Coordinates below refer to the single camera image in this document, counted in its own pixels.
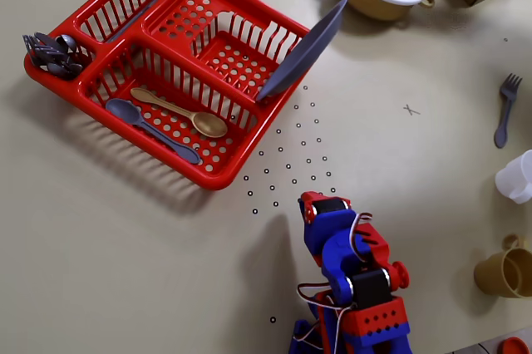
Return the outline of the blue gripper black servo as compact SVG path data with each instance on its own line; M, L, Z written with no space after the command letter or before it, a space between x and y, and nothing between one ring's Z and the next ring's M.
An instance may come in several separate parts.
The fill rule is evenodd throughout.
M319 197L315 191L303 192L298 204L303 217L303 239L312 255L320 255L327 240L350 228L357 215L348 199Z

